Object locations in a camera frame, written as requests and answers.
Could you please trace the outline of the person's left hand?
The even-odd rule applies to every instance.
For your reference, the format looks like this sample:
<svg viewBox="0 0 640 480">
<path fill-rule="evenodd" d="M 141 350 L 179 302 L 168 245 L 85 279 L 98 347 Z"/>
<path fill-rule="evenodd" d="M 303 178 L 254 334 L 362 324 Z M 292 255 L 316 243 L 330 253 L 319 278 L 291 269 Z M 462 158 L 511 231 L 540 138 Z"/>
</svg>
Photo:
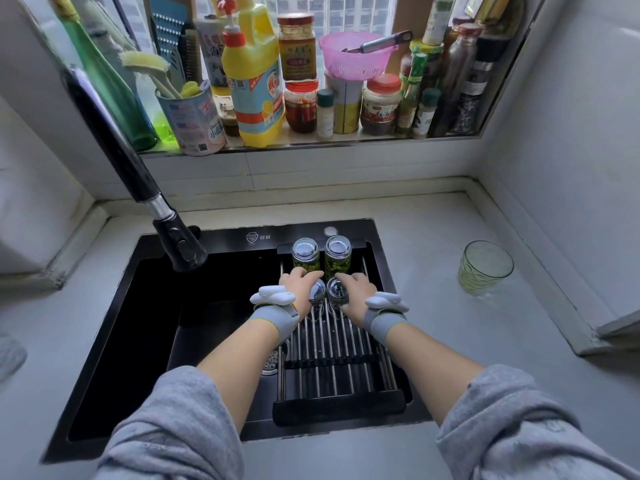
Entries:
<svg viewBox="0 0 640 480">
<path fill-rule="evenodd" d="M 284 273 L 279 279 L 279 285 L 283 285 L 285 290 L 295 296 L 292 306 L 296 309 L 303 321 L 308 315 L 311 303 L 309 300 L 310 292 L 316 281 L 324 275 L 323 271 L 308 272 L 302 267 L 295 267 L 291 273 Z"/>
</svg>

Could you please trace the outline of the person's right hand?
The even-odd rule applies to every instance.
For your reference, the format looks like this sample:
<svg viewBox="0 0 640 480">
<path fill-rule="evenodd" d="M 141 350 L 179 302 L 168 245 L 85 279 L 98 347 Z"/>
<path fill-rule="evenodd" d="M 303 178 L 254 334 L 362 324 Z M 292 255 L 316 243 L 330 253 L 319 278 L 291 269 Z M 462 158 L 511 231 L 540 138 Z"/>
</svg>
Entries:
<svg viewBox="0 0 640 480">
<path fill-rule="evenodd" d="M 365 300 L 377 293 L 375 284 L 363 273 L 336 273 L 335 277 L 348 293 L 347 304 L 341 306 L 343 314 L 356 326 L 364 328 L 364 318 L 369 308 Z"/>
</svg>

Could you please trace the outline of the clear drinking glass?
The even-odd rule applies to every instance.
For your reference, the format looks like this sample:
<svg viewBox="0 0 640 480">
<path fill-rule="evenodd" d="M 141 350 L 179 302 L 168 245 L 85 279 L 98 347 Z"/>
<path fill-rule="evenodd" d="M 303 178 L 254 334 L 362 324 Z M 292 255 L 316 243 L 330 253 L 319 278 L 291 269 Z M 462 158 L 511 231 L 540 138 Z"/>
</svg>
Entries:
<svg viewBox="0 0 640 480">
<path fill-rule="evenodd" d="M 319 279 L 312 286 L 309 301 L 311 303 L 311 309 L 314 313 L 314 320 L 316 318 L 322 317 L 325 308 L 325 300 L 326 300 L 326 284 L 322 279 Z"/>
<path fill-rule="evenodd" d="M 349 303 L 349 294 L 348 290 L 341 283 L 337 276 L 332 277 L 326 284 L 326 298 L 329 302 L 329 305 L 334 309 L 338 310 L 343 305 Z"/>
</svg>

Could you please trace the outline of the person's right forearm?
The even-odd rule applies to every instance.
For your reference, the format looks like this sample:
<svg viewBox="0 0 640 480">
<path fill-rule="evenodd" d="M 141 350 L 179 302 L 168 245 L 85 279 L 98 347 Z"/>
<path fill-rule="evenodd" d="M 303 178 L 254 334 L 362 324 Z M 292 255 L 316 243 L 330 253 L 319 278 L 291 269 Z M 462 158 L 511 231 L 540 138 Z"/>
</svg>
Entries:
<svg viewBox="0 0 640 480">
<path fill-rule="evenodd" d="M 416 387 L 438 426 L 484 366 L 407 322 L 391 327 L 387 348 Z"/>
</svg>

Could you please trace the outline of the person's left forearm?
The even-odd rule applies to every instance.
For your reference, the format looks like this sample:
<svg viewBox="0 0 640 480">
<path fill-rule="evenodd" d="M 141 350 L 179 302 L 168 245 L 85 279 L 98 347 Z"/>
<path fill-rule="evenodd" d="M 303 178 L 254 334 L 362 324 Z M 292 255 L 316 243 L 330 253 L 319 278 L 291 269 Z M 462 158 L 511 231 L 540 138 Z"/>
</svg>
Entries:
<svg viewBox="0 0 640 480">
<path fill-rule="evenodd" d="M 261 371 L 278 340 L 279 332 L 271 322 L 251 319 L 197 366 L 213 380 L 238 433 L 244 427 Z"/>
</svg>

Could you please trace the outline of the white left wrist tracker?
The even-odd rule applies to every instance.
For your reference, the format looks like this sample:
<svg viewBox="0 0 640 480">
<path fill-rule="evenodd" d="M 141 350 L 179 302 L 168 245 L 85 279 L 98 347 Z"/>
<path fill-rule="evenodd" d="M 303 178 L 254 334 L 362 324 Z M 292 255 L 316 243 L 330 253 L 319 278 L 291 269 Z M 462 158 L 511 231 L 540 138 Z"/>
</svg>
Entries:
<svg viewBox="0 0 640 480">
<path fill-rule="evenodd" d="M 284 285 L 267 285 L 260 287 L 254 293 L 250 302 L 254 306 L 290 306 L 296 300 L 295 295 L 288 291 Z"/>
</svg>

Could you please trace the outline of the white wrist tracker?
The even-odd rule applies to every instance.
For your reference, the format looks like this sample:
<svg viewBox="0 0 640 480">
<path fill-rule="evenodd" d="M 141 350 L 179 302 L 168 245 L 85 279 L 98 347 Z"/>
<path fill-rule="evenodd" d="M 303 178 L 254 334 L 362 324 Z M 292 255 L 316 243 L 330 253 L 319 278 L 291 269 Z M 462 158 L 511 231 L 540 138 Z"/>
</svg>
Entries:
<svg viewBox="0 0 640 480">
<path fill-rule="evenodd" d="M 368 308 L 379 310 L 380 313 L 384 313 L 383 310 L 392 310 L 393 313 L 405 314 L 410 310 L 400 295 L 390 292 L 377 291 L 366 298 L 364 303 Z"/>
<path fill-rule="evenodd" d="M 295 295 L 288 291 L 284 285 L 267 285 L 260 287 L 254 293 L 250 302 L 254 306 L 290 306 L 296 300 Z"/>
</svg>

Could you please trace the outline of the white right wrist tracker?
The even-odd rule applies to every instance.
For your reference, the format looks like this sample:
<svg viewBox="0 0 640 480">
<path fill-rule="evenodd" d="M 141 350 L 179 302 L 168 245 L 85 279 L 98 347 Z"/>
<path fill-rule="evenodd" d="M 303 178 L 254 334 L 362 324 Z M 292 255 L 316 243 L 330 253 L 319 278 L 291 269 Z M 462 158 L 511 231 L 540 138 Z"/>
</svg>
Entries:
<svg viewBox="0 0 640 480">
<path fill-rule="evenodd" d="M 405 314 L 410 310 L 400 295 L 390 292 L 377 291 L 366 298 L 364 303 L 368 308 L 379 310 L 380 313 L 384 313 L 383 310 L 392 310 L 393 313 Z"/>
</svg>

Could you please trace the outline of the grey left wristband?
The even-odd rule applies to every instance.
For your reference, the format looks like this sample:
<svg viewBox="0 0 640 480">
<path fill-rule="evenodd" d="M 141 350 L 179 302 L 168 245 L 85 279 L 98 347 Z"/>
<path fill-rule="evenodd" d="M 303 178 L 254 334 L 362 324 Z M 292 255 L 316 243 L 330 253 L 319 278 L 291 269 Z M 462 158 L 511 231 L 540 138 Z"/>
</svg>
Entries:
<svg viewBox="0 0 640 480">
<path fill-rule="evenodd" d="M 276 345 L 280 346 L 297 327 L 300 315 L 292 304 L 281 306 L 267 303 L 256 306 L 249 320 L 263 320 L 274 325 L 278 331 Z"/>
</svg>

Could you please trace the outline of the grey wristband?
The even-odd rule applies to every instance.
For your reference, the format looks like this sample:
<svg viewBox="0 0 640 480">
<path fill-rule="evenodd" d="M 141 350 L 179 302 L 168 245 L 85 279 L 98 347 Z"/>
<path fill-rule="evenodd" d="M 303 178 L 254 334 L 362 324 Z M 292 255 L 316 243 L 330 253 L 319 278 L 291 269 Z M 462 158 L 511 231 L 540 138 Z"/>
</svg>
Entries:
<svg viewBox="0 0 640 480">
<path fill-rule="evenodd" d="M 263 320 L 274 325 L 278 331 L 276 345 L 280 346 L 297 327 L 300 315 L 292 304 L 281 306 L 267 303 L 256 306 L 249 320 Z"/>
<path fill-rule="evenodd" d="M 387 335 L 391 328 L 404 322 L 407 322 L 406 316 L 391 308 L 368 308 L 364 314 L 364 330 L 384 348 L 388 348 Z"/>
</svg>

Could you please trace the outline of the grey right wristband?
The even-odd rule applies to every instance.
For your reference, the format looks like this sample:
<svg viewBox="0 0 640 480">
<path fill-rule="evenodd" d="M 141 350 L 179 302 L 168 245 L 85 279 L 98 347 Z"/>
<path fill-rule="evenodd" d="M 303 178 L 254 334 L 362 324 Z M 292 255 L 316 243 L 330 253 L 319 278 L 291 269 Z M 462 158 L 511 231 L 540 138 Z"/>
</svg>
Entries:
<svg viewBox="0 0 640 480">
<path fill-rule="evenodd" d="M 407 322 L 406 316 L 391 308 L 368 308 L 364 314 L 364 330 L 384 348 L 388 348 L 387 335 L 391 328 L 404 322 Z"/>
</svg>

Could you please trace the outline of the black roll-up drying rack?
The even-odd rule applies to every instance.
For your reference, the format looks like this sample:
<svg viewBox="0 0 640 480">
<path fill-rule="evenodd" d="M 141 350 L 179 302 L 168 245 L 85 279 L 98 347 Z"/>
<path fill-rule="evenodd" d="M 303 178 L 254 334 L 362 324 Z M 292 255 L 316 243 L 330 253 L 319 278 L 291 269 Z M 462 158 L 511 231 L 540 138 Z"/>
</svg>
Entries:
<svg viewBox="0 0 640 480">
<path fill-rule="evenodd" d="M 355 264 L 367 274 L 365 256 L 356 256 L 352 250 L 350 270 Z M 327 298 L 323 316 L 314 318 L 310 308 L 280 352 L 274 423 L 297 428 L 403 414 L 408 400 L 387 350 Z"/>
</svg>

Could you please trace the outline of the metal sink drain strainer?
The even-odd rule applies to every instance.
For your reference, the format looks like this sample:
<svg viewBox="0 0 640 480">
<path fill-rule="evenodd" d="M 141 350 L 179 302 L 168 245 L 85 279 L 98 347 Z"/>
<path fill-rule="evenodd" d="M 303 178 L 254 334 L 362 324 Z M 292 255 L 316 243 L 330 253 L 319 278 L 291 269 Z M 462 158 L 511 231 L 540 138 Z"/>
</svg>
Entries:
<svg viewBox="0 0 640 480">
<path fill-rule="evenodd" d="M 262 376 L 269 377 L 269 376 L 277 375 L 281 351 L 282 351 L 282 346 L 278 346 L 274 348 L 274 350 L 268 356 L 268 359 L 262 368 L 262 371 L 261 371 Z"/>
</svg>

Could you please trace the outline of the pale green glass tumbler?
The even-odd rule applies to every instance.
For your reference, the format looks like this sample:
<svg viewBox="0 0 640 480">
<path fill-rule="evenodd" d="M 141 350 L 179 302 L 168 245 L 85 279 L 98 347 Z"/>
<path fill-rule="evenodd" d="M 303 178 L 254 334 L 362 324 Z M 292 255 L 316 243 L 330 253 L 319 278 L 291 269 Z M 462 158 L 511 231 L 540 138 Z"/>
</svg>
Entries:
<svg viewBox="0 0 640 480">
<path fill-rule="evenodd" d="M 476 240 L 463 251 L 458 282 L 464 291 L 482 294 L 510 276 L 514 269 L 514 260 L 507 250 L 494 242 Z"/>
</svg>

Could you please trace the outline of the small spice bottle green cap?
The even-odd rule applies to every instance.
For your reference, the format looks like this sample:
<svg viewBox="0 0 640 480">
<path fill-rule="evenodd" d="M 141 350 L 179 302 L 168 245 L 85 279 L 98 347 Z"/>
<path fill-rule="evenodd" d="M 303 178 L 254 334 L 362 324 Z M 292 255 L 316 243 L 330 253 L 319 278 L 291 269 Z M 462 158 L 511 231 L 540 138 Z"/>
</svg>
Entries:
<svg viewBox="0 0 640 480">
<path fill-rule="evenodd" d="M 334 128 L 334 95 L 331 89 L 324 88 L 317 92 L 317 138 L 330 141 Z"/>
</svg>

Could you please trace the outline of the black kitchen sink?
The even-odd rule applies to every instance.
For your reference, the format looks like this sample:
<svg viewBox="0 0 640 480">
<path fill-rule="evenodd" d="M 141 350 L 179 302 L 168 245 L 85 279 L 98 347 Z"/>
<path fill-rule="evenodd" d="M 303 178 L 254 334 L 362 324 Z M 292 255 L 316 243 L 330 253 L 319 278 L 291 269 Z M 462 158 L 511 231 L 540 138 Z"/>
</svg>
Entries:
<svg viewBox="0 0 640 480">
<path fill-rule="evenodd" d="M 372 219 L 196 231 L 209 252 L 190 273 L 173 270 L 157 235 L 143 235 L 125 268 L 104 321 L 49 444 L 43 463 L 92 460 L 114 428 L 137 410 L 166 371 L 196 366 L 236 331 L 253 311 L 250 295 L 276 284 L 292 269 L 292 245 L 317 241 L 324 265 L 323 234 L 334 226 L 350 240 L 353 257 L 365 256 L 366 276 L 380 291 L 396 290 Z M 281 428 L 273 421 L 278 374 L 260 376 L 241 432 L 243 442 L 320 435 L 332 431 L 431 421 L 425 405 L 393 361 L 408 400 L 401 415 Z"/>
</svg>

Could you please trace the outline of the chili oil jar red lid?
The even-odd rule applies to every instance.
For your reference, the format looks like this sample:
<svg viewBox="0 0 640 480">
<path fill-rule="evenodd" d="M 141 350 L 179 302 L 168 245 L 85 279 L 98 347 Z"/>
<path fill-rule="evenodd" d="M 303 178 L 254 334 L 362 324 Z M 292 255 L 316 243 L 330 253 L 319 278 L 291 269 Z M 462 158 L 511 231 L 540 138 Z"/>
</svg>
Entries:
<svg viewBox="0 0 640 480">
<path fill-rule="evenodd" d="M 297 134 L 315 132 L 319 81 L 285 81 L 284 86 L 285 117 L 289 128 Z"/>
</svg>

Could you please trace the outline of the yellow and white canister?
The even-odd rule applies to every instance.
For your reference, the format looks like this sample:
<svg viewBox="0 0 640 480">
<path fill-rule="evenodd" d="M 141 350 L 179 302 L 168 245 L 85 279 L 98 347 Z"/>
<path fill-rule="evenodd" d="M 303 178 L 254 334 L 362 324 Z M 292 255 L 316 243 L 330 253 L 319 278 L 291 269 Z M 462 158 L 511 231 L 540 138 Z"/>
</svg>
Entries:
<svg viewBox="0 0 640 480">
<path fill-rule="evenodd" d="M 364 81 L 346 80 L 324 73 L 325 86 L 334 95 L 333 132 L 335 134 L 356 133 L 360 127 L 360 113 Z"/>
</svg>

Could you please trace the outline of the bean paste jar red lid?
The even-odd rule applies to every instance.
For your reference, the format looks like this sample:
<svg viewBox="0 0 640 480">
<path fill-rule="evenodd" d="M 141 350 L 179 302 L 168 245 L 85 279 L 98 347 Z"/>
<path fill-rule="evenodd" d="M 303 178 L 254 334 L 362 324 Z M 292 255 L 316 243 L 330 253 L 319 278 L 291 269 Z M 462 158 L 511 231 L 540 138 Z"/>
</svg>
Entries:
<svg viewBox="0 0 640 480">
<path fill-rule="evenodd" d="M 402 99 L 399 76 L 383 73 L 366 82 L 360 113 L 362 131 L 370 136 L 392 133 Z"/>
</svg>

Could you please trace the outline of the pepper shaker green cap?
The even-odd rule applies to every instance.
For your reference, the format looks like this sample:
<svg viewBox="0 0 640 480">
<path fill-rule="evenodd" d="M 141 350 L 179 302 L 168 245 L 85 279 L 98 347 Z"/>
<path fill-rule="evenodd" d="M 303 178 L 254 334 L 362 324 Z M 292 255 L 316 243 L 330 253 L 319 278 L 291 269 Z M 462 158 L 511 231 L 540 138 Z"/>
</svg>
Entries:
<svg viewBox="0 0 640 480">
<path fill-rule="evenodd" d="M 412 125 L 413 139 L 427 138 L 441 94 L 437 88 L 427 88 L 422 92 Z"/>
</svg>

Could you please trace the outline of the printed tin utensil holder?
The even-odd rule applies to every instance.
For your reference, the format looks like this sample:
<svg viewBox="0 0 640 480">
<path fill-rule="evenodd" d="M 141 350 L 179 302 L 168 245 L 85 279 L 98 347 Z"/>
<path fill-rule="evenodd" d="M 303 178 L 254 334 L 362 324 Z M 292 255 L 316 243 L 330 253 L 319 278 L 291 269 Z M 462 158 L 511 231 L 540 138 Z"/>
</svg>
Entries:
<svg viewBox="0 0 640 480">
<path fill-rule="evenodd" d="M 227 144 L 227 138 L 210 81 L 204 80 L 196 88 L 199 93 L 184 98 L 165 97 L 167 91 L 158 89 L 155 95 L 180 150 L 185 155 L 201 157 L 218 153 Z"/>
</svg>

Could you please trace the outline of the yellow dish soap bottle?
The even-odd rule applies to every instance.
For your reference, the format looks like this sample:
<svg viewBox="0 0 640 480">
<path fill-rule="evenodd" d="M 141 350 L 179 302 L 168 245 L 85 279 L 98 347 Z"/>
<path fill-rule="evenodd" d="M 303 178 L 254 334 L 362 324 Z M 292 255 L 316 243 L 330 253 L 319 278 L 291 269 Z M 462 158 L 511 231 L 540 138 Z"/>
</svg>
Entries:
<svg viewBox="0 0 640 480">
<path fill-rule="evenodd" d="M 268 9 L 254 0 L 216 0 L 227 21 L 223 69 L 244 144 L 265 148 L 279 136 L 284 95 L 278 35 Z"/>
</svg>

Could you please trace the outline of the green oil bottle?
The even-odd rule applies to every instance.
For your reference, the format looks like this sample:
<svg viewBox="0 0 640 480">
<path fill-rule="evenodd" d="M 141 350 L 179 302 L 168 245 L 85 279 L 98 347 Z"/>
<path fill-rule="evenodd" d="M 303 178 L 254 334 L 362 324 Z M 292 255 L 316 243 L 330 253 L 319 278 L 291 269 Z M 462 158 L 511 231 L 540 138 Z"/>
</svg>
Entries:
<svg viewBox="0 0 640 480">
<path fill-rule="evenodd" d="M 420 85 L 428 63 L 428 55 L 422 48 L 414 44 L 411 52 L 401 59 L 399 76 L 401 79 L 402 98 L 398 107 L 394 134 L 408 137 L 413 119 L 420 101 Z"/>
</svg>

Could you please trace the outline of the grey left sweatshirt sleeve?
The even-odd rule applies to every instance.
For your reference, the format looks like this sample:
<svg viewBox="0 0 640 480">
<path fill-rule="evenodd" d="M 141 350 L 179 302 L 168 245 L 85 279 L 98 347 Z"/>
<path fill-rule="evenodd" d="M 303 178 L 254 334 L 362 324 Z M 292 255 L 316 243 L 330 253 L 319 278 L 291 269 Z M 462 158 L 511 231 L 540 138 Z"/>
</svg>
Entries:
<svg viewBox="0 0 640 480">
<path fill-rule="evenodd" d="M 113 431 L 93 480 L 243 480 L 243 448 L 213 380 L 164 373 Z"/>
</svg>

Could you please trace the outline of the grey sweatshirt sleeve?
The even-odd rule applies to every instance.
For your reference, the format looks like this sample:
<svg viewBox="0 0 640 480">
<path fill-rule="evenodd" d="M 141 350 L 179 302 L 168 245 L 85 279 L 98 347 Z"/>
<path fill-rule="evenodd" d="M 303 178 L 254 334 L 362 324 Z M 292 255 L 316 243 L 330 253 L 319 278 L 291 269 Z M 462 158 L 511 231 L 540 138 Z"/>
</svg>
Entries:
<svg viewBox="0 0 640 480">
<path fill-rule="evenodd" d="M 454 480 L 640 480 L 531 375 L 505 365 L 470 382 L 436 444 Z"/>
<path fill-rule="evenodd" d="M 93 480 L 243 480 L 243 448 L 213 380 L 164 373 L 113 431 Z"/>
</svg>

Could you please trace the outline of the pink plastic colander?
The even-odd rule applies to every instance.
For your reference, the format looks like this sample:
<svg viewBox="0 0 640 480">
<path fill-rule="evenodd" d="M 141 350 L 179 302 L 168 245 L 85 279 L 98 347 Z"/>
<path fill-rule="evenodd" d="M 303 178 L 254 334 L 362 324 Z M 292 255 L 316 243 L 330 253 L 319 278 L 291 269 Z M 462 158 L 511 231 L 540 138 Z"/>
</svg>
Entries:
<svg viewBox="0 0 640 480">
<path fill-rule="evenodd" d="M 397 46 L 384 48 L 370 54 L 342 52 L 358 48 L 364 43 L 380 39 L 380 34 L 366 31 L 343 31 L 326 34 L 318 39 L 323 53 L 325 73 L 345 80 L 365 81 L 386 71 L 390 56 Z"/>
</svg>

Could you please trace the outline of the black pull-out faucet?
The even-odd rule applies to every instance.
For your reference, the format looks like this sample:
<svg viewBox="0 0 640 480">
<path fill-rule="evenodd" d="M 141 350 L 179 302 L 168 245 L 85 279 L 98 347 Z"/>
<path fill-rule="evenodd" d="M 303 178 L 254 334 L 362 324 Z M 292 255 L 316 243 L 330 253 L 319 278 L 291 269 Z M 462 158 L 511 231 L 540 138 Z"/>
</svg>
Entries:
<svg viewBox="0 0 640 480">
<path fill-rule="evenodd" d="M 146 165 L 108 112 L 100 95 L 82 69 L 62 69 L 61 79 L 85 123 L 107 156 L 122 183 L 137 203 L 153 218 L 173 269 L 187 273 L 204 265 L 208 254 L 198 238 L 169 205 Z"/>
</svg>

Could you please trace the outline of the grey right sweatshirt sleeve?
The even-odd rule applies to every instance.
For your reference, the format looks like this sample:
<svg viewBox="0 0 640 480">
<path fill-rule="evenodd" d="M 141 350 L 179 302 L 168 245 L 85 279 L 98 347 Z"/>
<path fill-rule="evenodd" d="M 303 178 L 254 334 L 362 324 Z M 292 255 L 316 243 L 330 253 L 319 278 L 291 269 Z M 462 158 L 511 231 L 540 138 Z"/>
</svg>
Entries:
<svg viewBox="0 0 640 480">
<path fill-rule="evenodd" d="M 531 375 L 505 365 L 470 382 L 436 444 L 454 480 L 640 480 Z"/>
</svg>

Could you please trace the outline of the dark sauce bottle red cap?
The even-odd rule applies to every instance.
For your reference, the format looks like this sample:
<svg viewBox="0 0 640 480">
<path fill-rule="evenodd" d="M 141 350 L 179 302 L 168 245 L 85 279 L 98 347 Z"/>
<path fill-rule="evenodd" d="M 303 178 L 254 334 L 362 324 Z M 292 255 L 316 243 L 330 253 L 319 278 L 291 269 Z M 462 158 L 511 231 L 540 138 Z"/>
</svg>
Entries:
<svg viewBox="0 0 640 480">
<path fill-rule="evenodd" d="M 477 39 L 484 27 L 478 23 L 464 23 L 458 28 L 458 37 L 449 47 L 441 80 L 442 94 L 432 120 L 432 137 L 443 137 L 449 130 L 461 94 L 477 52 Z"/>
</svg>

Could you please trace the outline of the tall sauce jar red lid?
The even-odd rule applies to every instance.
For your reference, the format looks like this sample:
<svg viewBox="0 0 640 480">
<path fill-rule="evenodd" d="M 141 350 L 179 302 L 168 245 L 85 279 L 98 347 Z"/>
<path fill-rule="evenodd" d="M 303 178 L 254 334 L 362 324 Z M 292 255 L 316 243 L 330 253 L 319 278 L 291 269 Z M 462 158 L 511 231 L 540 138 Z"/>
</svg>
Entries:
<svg viewBox="0 0 640 480">
<path fill-rule="evenodd" d="M 314 15 L 289 13 L 277 15 L 278 44 L 284 81 L 317 78 Z"/>
</svg>

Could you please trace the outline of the white labelled bottle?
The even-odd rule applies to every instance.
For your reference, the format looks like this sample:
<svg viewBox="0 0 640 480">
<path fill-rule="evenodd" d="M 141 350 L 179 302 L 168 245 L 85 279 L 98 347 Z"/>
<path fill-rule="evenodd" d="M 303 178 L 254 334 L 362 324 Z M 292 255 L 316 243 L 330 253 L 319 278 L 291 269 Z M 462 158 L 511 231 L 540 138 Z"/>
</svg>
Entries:
<svg viewBox="0 0 640 480">
<path fill-rule="evenodd" d="M 222 33 L 226 19 L 215 14 L 204 15 L 194 20 L 198 33 L 198 41 L 204 58 L 207 78 L 211 83 L 211 91 L 223 129 L 228 137 L 239 137 L 239 126 L 227 77 L 222 65 L 225 44 Z"/>
</svg>

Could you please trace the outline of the yellow-green dish brush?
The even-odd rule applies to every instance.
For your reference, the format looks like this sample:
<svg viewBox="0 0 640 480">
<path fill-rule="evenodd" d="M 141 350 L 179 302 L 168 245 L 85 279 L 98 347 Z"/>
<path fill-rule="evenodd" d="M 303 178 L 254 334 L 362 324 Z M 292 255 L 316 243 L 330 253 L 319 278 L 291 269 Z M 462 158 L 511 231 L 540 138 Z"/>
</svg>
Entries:
<svg viewBox="0 0 640 480">
<path fill-rule="evenodd" d="M 119 53 L 118 58 L 123 67 L 133 72 L 147 75 L 156 86 L 159 94 L 167 99 L 182 99 L 182 95 L 168 78 L 170 63 L 156 54 L 148 54 L 137 50 L 126 50 Z"/>
</svg>

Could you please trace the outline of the brown bottle red cap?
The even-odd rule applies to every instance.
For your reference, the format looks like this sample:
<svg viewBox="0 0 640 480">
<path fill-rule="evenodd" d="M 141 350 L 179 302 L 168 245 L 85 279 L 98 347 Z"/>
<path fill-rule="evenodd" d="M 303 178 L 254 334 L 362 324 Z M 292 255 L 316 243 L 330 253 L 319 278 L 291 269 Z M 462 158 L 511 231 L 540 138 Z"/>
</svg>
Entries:
<svg viewBox="0 0 640 480">
<path fill-rule="evenodd" d="M 459 15 L 452 18 L 452 21 L 450 21 L 445 31 L 442 51 L 443 54 L 446 54 L 455 40 L 457 40 L 460 25 L 473 22 L 473 17 L 469 17 L 468 15 Z"/>
</svg>

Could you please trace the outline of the tall green glass bottle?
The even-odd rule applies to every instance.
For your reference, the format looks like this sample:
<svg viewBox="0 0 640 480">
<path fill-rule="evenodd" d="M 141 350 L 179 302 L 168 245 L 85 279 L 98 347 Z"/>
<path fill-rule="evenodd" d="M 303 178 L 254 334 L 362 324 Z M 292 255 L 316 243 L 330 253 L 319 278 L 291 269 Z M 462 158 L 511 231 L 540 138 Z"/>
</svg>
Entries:
<svg viewBox="0 0 640 480">
<path fill-rule="evenodd" d="M 71 0 L 47 1 L 67 31 L 96 92 L 132 147 L 137 152 L 153 148 L 158 137 L 134 90 L 134 74 L 121 64 L 123 49 L 100 25 L 86 29 Z"/>
</svg>

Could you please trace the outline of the white bottle green label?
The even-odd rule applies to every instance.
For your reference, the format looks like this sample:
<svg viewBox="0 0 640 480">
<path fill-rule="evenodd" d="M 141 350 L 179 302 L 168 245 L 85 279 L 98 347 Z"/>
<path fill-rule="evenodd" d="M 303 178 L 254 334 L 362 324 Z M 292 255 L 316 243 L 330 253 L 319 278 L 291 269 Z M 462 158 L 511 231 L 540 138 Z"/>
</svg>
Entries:
<svg viewBox="0 0 640 480">
<path fill-rule="evenodd" d="M 444 41 L 445 31 L 456 0 L 433 0 L 422 43 L 430 46 Z"/>
</svg>

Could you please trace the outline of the blue metal grater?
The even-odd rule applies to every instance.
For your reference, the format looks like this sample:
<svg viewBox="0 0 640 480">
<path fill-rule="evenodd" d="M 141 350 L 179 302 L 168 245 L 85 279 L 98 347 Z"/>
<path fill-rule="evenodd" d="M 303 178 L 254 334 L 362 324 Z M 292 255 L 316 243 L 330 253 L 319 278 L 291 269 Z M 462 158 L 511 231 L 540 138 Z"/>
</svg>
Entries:
<svg viewBox="0 0 640 480">
<path fill-rule="evenodd" d="M 186 76 L 179 51 L 180 37 L 190 15 L 187 0 L 145 0 L 156 52 L 169 63 L 169 78 L 180 86 Z"/>
</svg>

